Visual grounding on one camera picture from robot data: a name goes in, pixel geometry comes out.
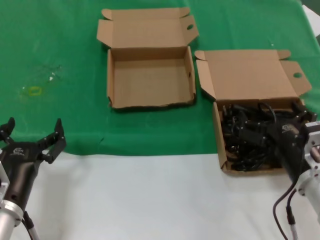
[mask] open cardboard box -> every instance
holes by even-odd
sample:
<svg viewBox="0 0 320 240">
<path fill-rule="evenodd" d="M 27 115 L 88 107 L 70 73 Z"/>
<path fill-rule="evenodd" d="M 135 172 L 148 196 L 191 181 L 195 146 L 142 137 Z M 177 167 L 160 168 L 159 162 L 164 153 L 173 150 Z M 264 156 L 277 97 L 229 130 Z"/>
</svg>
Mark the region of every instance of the open cardboard box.
<svg viewBox="0 0 320 240">
<path fill-rule="evenodd" d="M 281 168 L 240 172 L 227 161 L 221 127 L 222 108 L 230 104 L 256 107 L 265 102 L 274 109 L 291 109 L 292 101 L 303 104 L 299 96 L 312 87 L 295 61 L 285 60 L 288 50 L 196 51 L 201 88 L 215 99 L 213 123 L 219 164 L 223 172 L 235 175 L 270 174 Z"/>
<path fill-rule="evenodd" d="M 107 46 L 107 96 L 115 109 L 192 104 L 188 44 L 198 35 L 190 9 L 103 9 L 97 39 Z"/>
</svg>

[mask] white table surface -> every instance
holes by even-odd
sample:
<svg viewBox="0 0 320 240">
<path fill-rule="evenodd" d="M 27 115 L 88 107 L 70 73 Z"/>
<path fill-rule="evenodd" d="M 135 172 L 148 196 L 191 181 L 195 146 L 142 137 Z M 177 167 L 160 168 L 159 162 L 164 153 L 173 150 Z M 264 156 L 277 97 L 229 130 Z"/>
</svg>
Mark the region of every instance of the white table surface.
<svg viewBox="0 0 320 240">
<path fill-rule="evenodd" d="M 216 154 L 63 153 L 41 165 L 26 210 L 42 240 L 281 240 L 272 207 L 290 184 L 285 174 L 228 176 Z M 300 239 L 320 239 L 308 200 L 297 194 L 292 208 Z M 278 216 L 290 236 L 285 202 Z M 11 239 L 28 238 L 21 224 Z"/>
<path fill-rule="evenodd" d="M 314 11 L 307 8 L 305 5 L 303 5 L 303 10 L 306 14 L 306 17 L 309 20 L 310 26 L 312 28 L 313 34 L 315 36 L 320 35 L 320 16 L 317 15 Z"/>
</svg>

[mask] metal cylinder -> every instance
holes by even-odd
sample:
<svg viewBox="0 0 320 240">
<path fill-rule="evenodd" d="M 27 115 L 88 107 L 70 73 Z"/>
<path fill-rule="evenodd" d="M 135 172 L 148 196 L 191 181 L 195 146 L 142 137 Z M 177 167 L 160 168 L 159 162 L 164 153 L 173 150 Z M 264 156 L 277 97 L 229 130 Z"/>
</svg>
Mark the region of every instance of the metal cylinder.
<svg viewBox="0 0 320 240">
<path fill-rule="evenodd" d="M 0 240 L 9 240 L 14 231 L 16 219 L 8 211 L 0 211 Z"/>
<path fill-rule="evenodd" d="M 318 216 L 318 222 L 320 223 L 320 183 L 315 177 L 313 177 L 305 186 L 305 196 L 315 210 Z"/>
<path fill-rule="evenodd" d="M 34 181 L 38 175 L 41 161 L 21 161 L 19 155 L 13 155 L 3 163 L 5 172 L 10 180 L 4 200 L 15 203 L 24 212 Z"/>
<path fill-rule="evenodd" d="M 32 240 L 40 240 L 39 235 L 34 227 L 29 229 L 29 234 L 31 235 Z"/>
</svg>

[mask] box flap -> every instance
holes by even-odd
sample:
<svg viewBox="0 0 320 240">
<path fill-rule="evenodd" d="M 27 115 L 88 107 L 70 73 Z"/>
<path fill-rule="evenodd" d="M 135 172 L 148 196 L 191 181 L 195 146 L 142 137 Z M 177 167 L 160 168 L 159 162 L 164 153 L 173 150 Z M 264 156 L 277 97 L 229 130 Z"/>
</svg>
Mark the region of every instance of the box flap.
<svg viewBox="0 0 320 240">
<path fill-rule="evenodd" d="M 297 98 L 311 89 L 288 50 L 196 51 L 203 90 L 219 101 Z"/>
<path fill-rule="evenodd" d="M 310 82 L 296 61 L 281 61 L 281 65 L 298 96 L 312 89 Z"/>
<path fill-rule="evenodd" d="M 149 9 L 103 9 L 102 15 L 109 20 L 155 20 L 155 19 L 179 19 L 190 13 L 189 7 L 175 8 L 149 8 Z"/>
<path fill-rule="evenodd" d="M 102 10 L 97 39 L 111 48 L 187 46 L 198 35 L 189 8 Z"/>
</svg>

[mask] green tablecloth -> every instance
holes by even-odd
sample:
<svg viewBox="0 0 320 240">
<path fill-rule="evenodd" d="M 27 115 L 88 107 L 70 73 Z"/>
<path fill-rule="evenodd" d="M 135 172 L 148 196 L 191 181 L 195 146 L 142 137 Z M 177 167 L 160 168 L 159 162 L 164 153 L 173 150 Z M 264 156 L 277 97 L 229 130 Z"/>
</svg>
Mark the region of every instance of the green tablecloth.
<svg viewBox="0 0 320 240">
<path fill-rule="evenodd" d="M 117 113 L 106 97 L 107 53 L 96 40 L 101 9 L 189 6 L 200 35 L 195 50 L 289 49 L 320 113 L 320 48 L 297 0 L 3 0 L 0 3 L 0 123 L 36 140 L 62 118 L 73 154 L 215 153 L 212 102 L 163 111 Z"/>
</svg>

